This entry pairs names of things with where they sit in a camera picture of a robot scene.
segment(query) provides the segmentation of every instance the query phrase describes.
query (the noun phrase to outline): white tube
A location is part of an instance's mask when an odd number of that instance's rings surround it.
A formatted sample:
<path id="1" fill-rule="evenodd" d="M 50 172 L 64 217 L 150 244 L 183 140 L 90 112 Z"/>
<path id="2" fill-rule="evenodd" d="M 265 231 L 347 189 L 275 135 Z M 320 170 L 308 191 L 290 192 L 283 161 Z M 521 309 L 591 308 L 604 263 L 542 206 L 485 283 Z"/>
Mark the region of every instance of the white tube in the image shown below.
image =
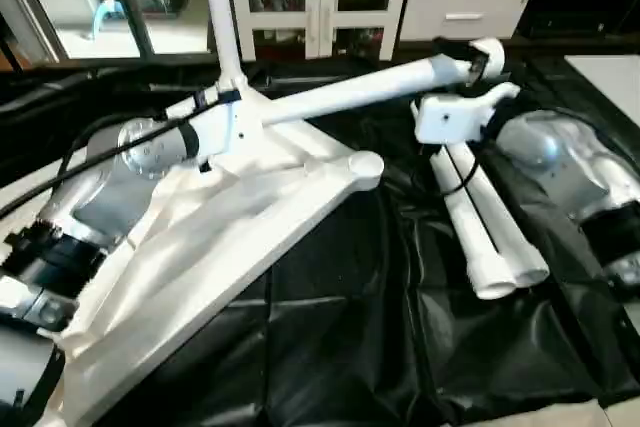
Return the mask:
<path id="1" fill-rule="evenodd" d="M 443 149 L 431 157 L 431 166 L 440 189 L 450 190 L 460 183 L 449 154 Z M 515 279 L 478 217 L 465 189 L 445 197 L 458 240 L 467 258 L 467 275 L 478 298 L 499 299 L 512 293 Z"/>
<path id="2" fill-rule="evenodd" d="M 240 68 L 231 4 L 229 0 L 209 0 L 209 12 L 220 62 L 221 73 L 218 83 L 221 90 L 228 90 L 246 81 Z"/>
<path id="3" fill-rule="evenodd" d="M 504 51 L 500 42 L 483 39 L 473 45 L 489 54 L 485 77 L 498 75 L 504 65 Z M 273 110 L 264 114 L 262 123 L 266 126 L 309 119 L 401 95 L 464 83 L 469 80 L 470 66 L 469 62 L 439 55 L 325 85 L 274 100 L 271 104 Z"/>
<path id="4" fill-rule="evenodd" d="M 458 174 L 466 177 L 475 161 L 473 152 L 466 144 L 449 145 L 447 150 Z M 549 276 L 549 266 L 538 249 L 527 241 L 482 167 L 478 167 L 467 190 L 498 251 L 507 261 L 516 286 L 532 287 L 544 281 Z"/>

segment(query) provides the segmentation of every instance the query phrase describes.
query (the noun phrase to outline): drawer handle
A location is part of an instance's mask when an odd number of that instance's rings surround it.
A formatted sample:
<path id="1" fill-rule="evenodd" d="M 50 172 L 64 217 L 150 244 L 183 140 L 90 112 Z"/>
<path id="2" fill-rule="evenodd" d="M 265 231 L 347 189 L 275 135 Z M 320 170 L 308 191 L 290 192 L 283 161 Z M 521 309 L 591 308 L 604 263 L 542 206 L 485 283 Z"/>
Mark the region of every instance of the drawer handle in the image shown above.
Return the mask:
<path id="1" fill-rule="evenodd" d="M 446 14 L 444 16 L 444 20 L 450 20 L 450 21 L 482 20 L 483 17 L 484 17 L 484 14 L 481 14 L 479 12 L 456 12 L 456 13 Z"/>
<path id="2" fill-rule="evenodd" d="M 309 35 L 309 41 L 316 41 L 316 9 L 311 7 L 307 12 L 307 33 Z"/>

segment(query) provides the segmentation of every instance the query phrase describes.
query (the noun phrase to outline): floor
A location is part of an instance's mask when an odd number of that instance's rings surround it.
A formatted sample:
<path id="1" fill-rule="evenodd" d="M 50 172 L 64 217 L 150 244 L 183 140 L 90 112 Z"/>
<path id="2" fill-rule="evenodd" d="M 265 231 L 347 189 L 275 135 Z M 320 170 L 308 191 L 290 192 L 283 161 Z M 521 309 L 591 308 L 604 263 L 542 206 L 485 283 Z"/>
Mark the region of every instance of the floor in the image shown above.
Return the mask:
<path id="1" fill-rule="evenodd" d="M 176 18 L 148 19 L 147 29 L 153 49 L 158 54 L 198 53 L 207 51 L 208 23 L 207 0 L 189 0 Z M 87 30 L 61 27 L 57 32 L 72 59 L 139 56 L 125 20 L 105 22 L 94 40 L 89 38 Z"/>

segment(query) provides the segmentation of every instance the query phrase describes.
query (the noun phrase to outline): cylindrical tube end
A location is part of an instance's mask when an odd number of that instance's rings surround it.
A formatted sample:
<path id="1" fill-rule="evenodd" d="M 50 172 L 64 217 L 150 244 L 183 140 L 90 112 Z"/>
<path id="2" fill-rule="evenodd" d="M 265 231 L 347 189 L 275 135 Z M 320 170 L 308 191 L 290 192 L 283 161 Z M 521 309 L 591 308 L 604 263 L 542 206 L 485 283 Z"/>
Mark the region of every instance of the cylindrical tube end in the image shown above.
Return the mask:
<path id="1" fill-rule="evenodd" d="M 470 259 L 467 264 L 467 276 L 473 291 L 482 300 L 500 299 L 516 289 L 509 266 L 499 255 Z"/>

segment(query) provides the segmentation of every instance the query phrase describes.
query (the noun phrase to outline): cabinet handle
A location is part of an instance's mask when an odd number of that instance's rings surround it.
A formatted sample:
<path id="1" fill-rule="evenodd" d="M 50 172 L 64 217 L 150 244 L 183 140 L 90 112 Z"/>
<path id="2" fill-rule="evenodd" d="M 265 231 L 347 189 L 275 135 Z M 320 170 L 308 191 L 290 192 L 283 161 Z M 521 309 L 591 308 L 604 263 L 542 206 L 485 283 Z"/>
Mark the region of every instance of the cabinet handle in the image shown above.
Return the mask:
<path id="1" fill-rule="evenodd" d="M 316 23 L 314 22 L 316 16 L 315 14 L 316 9 L 314 9 L 313 7 L 311 7 L 307 12 L 307 35 L 309 36 L 310 42 L 316 41 Z"/>
<path id="2" fill-rule="evenodd" d="M 456 21 L 456 20 L 482 20 L 484 14 L 479 12 L 454 12 L 451 14 L 446 14 L 444 16 L 444 20 Z"/>
<path id="3" fill-rule="evenodd" d="M 324 40 L 327 44 L 331 45 L 333 43 L 333 32 L 331 29 L 331 9 L 329 7 L 323 9 L 322 24 Z"/>

